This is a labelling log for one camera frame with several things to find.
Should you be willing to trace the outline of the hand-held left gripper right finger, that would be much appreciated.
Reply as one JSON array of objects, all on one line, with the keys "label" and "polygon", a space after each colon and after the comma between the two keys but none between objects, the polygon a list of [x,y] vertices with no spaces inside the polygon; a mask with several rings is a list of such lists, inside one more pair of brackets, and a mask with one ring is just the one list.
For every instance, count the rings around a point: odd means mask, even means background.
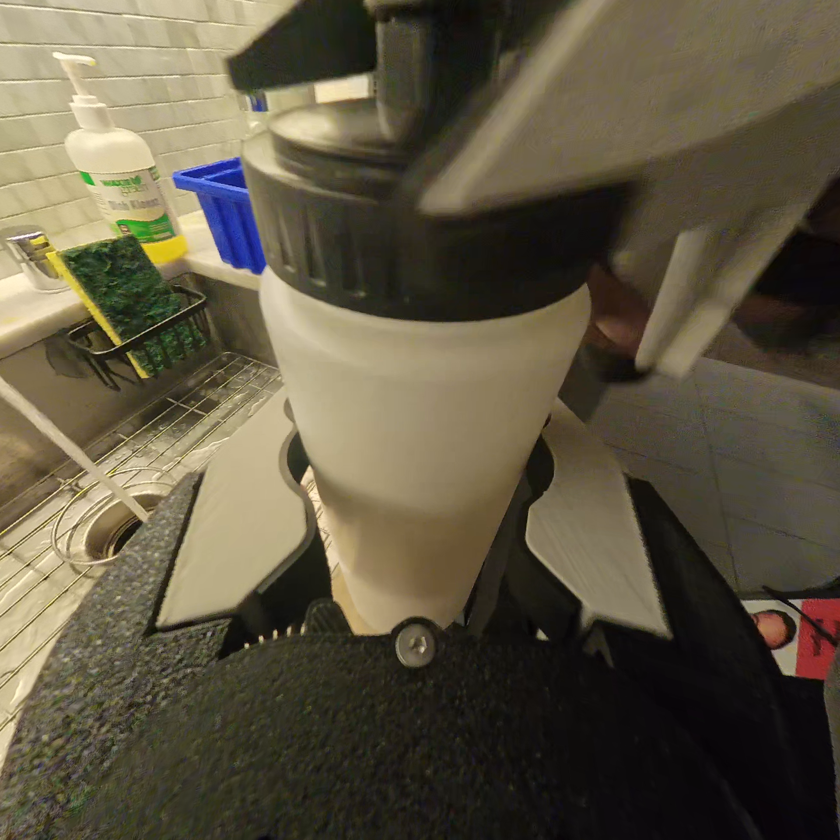
[{"label": "hand-held left gripper right finger", "polygon": [[582,631],[601,621],[671,640],[618,460],[559,398],[541,438],[553,476],[528,512],[531,554],[579,602]]}]

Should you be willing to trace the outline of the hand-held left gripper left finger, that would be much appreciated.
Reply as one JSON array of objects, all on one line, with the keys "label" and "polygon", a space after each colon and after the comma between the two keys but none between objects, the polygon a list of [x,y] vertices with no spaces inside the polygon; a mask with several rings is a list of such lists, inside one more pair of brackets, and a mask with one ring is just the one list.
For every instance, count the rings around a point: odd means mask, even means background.
[{"label": "hand-held left gripper left finger", "polygon": [[314,510],[289,453],[298,429],[281,387],[203,472],[154,620],[159,631],[251,610],[309,548]]}]

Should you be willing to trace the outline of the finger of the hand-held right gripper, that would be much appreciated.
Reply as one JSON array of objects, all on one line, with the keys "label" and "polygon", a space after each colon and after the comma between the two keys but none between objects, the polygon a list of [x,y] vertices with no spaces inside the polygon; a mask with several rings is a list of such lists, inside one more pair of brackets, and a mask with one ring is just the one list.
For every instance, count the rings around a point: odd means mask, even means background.
[{"label": "finger of the hand-held right gripper", "polygon": [[226,58],[239,92],[289,88],[371,73],[375,22],[361,1],[300,1]]},{"label": "finger of the hand-held right gripper", "polygon": [[637,367],[686,375],[838,177],[839,2],[575,2],[439,146],[466,217],[626,183],[618,255],[672,245]]}]

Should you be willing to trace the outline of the white plastic bottle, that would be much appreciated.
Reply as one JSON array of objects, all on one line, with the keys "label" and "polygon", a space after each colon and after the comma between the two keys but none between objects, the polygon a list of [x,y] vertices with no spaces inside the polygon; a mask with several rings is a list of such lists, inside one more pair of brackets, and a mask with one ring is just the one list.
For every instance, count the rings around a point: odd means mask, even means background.
[{"label": "white plastic bottle", "polygon": [[591,316],[421,322],[268,276],[259,303],[353,607],[377,634],[467,604]]}]

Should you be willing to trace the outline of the black bottle lid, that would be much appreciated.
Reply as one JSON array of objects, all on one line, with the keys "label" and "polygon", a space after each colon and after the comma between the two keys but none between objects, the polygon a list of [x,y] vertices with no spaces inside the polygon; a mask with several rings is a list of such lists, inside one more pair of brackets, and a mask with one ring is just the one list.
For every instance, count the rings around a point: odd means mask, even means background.
[{"label": "black bottle lid", "polygon": [[374,98],[296,108],[244,142],[269,267],[338,308],[408,321],[500,319],[559,301],[616,240],[629,182],[441,214],[422,193],[476,137],[500,67],[565,2],[362,2]]}]

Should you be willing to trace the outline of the person's right hand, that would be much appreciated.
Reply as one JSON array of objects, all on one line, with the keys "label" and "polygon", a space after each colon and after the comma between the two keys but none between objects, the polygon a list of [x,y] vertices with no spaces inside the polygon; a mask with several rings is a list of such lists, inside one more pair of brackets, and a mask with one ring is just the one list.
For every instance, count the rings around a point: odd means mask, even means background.
[{"label": "person's right hand", "polygon": [[585,341],[601,350],[634,358],[649,319],[648,305],[636,290],[602,266],[587,277],[591,320]]}]

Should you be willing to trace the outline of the sink drain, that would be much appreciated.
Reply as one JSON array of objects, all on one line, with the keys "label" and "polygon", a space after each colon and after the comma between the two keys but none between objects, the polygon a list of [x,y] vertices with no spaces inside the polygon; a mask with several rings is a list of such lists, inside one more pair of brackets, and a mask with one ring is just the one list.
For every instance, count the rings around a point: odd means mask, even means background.
[{"label": "sink drain", "polygon": [[146,521],[121,500],[99,503],[80,520],[75,536],[75,561],[93,566],[115,560]]}]

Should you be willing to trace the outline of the running water stream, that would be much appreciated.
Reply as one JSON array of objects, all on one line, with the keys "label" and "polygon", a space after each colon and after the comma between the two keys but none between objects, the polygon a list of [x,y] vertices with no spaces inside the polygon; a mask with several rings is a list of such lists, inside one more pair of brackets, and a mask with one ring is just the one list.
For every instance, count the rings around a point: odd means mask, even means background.
[{"label": "running water stream", "polygon": [[65,435],[57,425],[3,377],[1,378],[1,397],[5,403],[14,408],[22,417],[25,417],[51,443],[62,449],[71,460],[84,469],[102,487],[105,487],[140,522],[148,521],[150,513],[123,486],[93,462],[81,447]]}]

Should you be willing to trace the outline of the blue plastic bin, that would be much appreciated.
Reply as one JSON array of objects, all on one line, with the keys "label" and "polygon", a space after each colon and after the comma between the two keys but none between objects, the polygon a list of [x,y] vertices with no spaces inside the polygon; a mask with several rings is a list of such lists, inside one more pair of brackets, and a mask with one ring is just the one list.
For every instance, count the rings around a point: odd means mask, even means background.
[{"label": "blue plastic bin", "polygon": [[266,258],[241,159],[175,171],[172,179],[176,188],[197,197],[223,263],[261,275]]}]

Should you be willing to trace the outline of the stainless steel sink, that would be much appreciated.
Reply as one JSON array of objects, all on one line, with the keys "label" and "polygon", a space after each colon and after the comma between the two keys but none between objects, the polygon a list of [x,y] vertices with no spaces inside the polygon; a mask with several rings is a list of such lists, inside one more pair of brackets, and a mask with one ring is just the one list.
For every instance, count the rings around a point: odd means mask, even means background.
[{"label": "stainless steel sink", "polygon": [[2,359],[2,392],[17,393],[2,399],[3,752],[58,636],[140,525],[44,420],[150,510],[280,387],[257,282],[185,283],[205,298],[207,344],[150,380],[106,386],[62,333]]}]

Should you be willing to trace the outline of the dish soap pump bottle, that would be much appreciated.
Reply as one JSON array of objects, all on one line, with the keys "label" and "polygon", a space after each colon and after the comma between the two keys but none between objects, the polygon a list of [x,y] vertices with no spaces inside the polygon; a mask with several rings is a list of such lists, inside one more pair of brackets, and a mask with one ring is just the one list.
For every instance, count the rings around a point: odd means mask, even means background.
[{"label": "dish soap pump bottle", "polygon": [[66,152],[115,236],[133,236],[157,266],[184,258],[187,243],[148,144],[118,127],[108,106],[89,88],[83,67],[89,56],[52,54],[73,87],[70,102],[77,129]]}]

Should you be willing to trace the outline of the green yellow sponge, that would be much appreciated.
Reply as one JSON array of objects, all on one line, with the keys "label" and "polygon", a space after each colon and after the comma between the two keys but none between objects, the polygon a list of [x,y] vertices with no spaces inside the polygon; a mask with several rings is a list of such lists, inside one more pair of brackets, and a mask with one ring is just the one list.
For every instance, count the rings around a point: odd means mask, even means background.
[{"label": "green yellow sponge", "polygon": [[93,321],[128,363],[148,379],[206,344],[182,297],[131,234],[48,253],[58,277],[76,292]]}]

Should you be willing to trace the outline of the red white id card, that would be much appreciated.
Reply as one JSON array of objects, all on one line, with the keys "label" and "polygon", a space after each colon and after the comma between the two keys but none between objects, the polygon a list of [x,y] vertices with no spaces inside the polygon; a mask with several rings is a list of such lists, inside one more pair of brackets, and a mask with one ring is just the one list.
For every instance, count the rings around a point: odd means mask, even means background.
[{"label": "red white id card", "polygon": [[747,600],[766,647],[785,676],[824,680],[839,640],[839,600]]}]

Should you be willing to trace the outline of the chrome cylinder knob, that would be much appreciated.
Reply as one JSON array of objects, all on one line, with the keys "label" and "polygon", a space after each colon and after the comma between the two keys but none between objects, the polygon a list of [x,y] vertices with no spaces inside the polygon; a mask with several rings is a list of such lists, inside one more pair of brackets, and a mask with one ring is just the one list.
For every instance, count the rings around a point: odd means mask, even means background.
[{"label": "chrome cylinder knob", "polygon": [[57,254],[41,226],[23,224],[1,230],[2,246],[12,256],[30,285],[40,293],[56,294],[67,289],[50,260]]}]

